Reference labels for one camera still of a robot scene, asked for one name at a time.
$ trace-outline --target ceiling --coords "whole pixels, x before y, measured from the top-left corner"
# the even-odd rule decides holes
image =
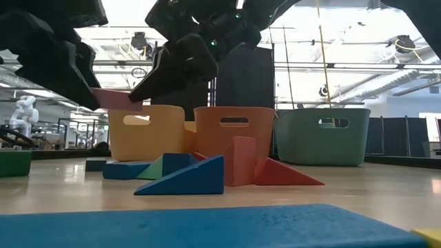
[[[152,44],[158,42],[161,45],[166,42],[156,30],[146,27],[144,23],[154,0],[102,1],[109,24],[77,30],[83,41],[96,51],[96,60],[142,60],[140,52],[129,45],[135,32],[145,32],[147,40]],[[295,101],[320,100],[318,91],[326,83],[321,65],[315,64],[323,62],[320,24],[328,63],[421,63],[417,55],[424,58],[428,54],[435,56],[407,15],[400,10],[368,10],[366,0],[321,2],[323,8],[320,10],[320,19],[314,1],[304,0],[290,8],[270,29],[262,32],[259,46],[271,47],[270,44],[275,43],[275,62],[280,62],[281,65],[287,60],[314,63],[315,67],[289,69],[289,72],[288,68],[277,68],[276,96],[279,101],[291,99],[290,84]],[[409,35],[415,42],[417,55],[399,54],[393,46],[387,48],[388,40],[401,34]],[[0,55],[5,59],[14,58],[7,51],[0,52]],[[135,71],[138,73],[135,77],[132,76],[135,68],[137,67],[100,65],[94,66],[94,71],[102,87],[128,89],[140,81],[137,77],[150,70],[149,67],[142,66],[143,70]],[[379,74],[394,72],[396,71],[378,69],[329,70],[329,90],[336,94],[342,88],[356,87],[360,82],[368,81],[367,79]]]

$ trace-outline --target black curtain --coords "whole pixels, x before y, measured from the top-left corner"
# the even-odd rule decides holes
[[[384,155],[407,156],[405,118],[384,118]]]
[[[382,119],[370,118],[367,132],[366,154],[383,154]]]
[[[216,106],[274,108],[271,49],[240,46],[219,64]]]
[[[185,120],[194,121],[193,109],[195,107],[206,107],[208,104],[208,82],[190,84],[181,92],[173,92],[152,99],[151,104],[179,106],[185,111]]]
[[[412,157],[426,157],[424,144],[429,142],[427,122],[425,118],[408,118],[409,142]]]

